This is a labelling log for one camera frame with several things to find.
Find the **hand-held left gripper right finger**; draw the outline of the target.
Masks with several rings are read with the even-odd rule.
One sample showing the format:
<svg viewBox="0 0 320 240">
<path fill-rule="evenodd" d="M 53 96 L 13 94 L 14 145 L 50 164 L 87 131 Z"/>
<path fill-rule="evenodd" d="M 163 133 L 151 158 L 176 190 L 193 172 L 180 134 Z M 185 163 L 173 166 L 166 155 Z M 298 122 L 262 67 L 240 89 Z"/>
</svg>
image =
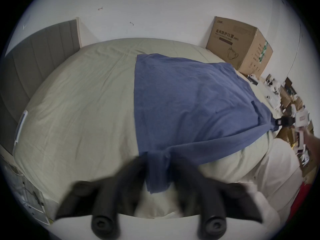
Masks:
<svg viewBox="0 0 320 240">
<path fill-rule="evenodd" d="M 182 157 L 171 159 L 170 171 L 183 216 L 200 216 L 199 239 L 220 239 L 227 231 L 227 218 L 263 222 L 258 206 L 241 183 L 207 178 Z"/>
</svg>

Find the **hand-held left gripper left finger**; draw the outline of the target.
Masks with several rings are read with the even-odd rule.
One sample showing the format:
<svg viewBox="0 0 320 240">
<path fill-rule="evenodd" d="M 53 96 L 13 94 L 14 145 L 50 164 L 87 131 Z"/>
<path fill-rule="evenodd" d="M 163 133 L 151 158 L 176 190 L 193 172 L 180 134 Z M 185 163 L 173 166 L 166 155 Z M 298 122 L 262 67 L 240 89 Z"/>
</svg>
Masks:
<svg viewBox="0 0 320 240">
<path fill-rule="evenodd" d="M 146 172 L 147 159 L 142 156 L 111 177 L 75 182 L 60 203 L 55 220 L 91 215 L 91 230 L 98 238 L 119 238 L 118 214 L 134 215 Z"/>
</svg>

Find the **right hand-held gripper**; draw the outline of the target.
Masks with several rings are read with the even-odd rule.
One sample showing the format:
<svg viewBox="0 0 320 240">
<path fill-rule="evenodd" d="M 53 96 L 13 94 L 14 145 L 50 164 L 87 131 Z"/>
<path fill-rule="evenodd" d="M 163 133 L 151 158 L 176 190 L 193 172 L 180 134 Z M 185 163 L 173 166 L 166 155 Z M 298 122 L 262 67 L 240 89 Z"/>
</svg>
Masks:
<svg viewBox="0 0 320 240">
<path fill-rule="evenodd" d="M 305 106 L 297 110 L 295 104 L 291 104 L 291 116 L 284 115 L 280 118 L 274 118 L 274 132 L 278 131 L 280 127 L 292 128 L 293 150 L 297 155 L 301 155 L 305 150 L 303 129 L 307 128 L 309 123 L 310 113 Z"/>
</svg>

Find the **person's right hand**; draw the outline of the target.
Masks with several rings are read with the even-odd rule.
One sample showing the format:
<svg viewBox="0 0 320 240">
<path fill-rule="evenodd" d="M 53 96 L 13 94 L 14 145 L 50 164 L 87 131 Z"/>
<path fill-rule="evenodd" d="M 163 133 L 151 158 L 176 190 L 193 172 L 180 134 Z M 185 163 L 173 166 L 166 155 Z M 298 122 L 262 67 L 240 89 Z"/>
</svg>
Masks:
<svg viewBox="0 0 320 240">
<path fill-rule="evenodd" d="M 314 160 L 320 163 L 320 139 L 312 135 L 311 133 L 305 134 L 306 147 L 310 151 L 310 154 Z"/>
</svg>

